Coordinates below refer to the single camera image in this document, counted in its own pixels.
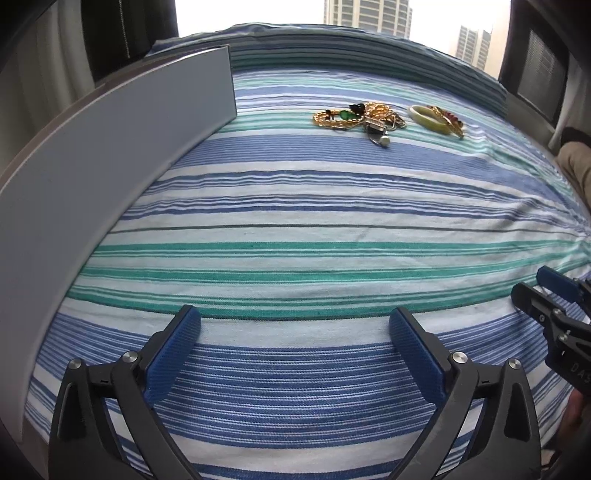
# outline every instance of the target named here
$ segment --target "gray panel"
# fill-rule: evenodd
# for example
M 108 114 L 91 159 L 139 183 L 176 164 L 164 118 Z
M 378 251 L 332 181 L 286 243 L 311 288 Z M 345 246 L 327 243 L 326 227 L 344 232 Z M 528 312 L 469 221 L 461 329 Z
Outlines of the gray panel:
M 0 185 L 0 419 L 17 441 L 37 351 L 90 253 L 174 161 L 235 118 L 228 48 L 173 60 L 73 107 Z

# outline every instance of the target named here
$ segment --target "khaki pants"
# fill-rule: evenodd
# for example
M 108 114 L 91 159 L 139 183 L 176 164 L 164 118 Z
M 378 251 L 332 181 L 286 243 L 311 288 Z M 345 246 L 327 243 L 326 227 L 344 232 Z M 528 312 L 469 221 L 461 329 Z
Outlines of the khaki pants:
M 591 148 L 584 143 L 565 143 L 556 163 L 585 205 L 591 210 Z

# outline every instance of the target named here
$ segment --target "building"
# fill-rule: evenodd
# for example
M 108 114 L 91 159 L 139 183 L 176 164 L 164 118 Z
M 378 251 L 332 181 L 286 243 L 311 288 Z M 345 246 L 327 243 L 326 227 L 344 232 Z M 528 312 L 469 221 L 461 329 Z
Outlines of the building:
M 488 51 L 491 46 L 491 34 L 486 30 L 470 30 L 462 25 L 455 48 L 451 55 L 463 60 L 476 68 L 484 70 Z
M 324 23 L 410 36 L 413 9 L 409 0 L 324 0 Z

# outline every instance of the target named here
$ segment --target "green pendant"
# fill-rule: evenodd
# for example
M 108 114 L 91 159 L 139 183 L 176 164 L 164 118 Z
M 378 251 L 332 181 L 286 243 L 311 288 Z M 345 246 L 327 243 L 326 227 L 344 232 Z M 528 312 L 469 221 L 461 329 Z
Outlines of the green pendant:
M 343 120 L 357 120 L 359 118 L 357 115 L 355 115 L 350 110 L 341 110 L 339 112 L 339 115 Z

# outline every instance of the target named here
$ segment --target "silver bolt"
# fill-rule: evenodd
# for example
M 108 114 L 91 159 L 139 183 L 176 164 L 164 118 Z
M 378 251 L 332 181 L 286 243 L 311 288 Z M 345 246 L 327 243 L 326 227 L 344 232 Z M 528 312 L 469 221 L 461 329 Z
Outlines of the silver bolt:
M 509 366 L 513 370 L 519 370 L 521 368 L 521 362 L 516 358 L 509 358 Z
M 81 359 L 79 359 L 79 358 L 73 358 L 68 363 L 68 368 L 70 370 L 76 370 L 77 368 L 80 368 L 81 365 L 82 365 L 82 360 Z
M 129 352 L 125 352 L 123 355 L 121 355 L 121 359 L 126 364 L 132 364 L 133 362 L 135 362 L 138 359 L 138 352 L 134 352 L 133 350 L 130 350 Z
M 458 364 L 465 364 L 468 361 L 468 356 L 464 352 L 453 352 L 452 358 Z

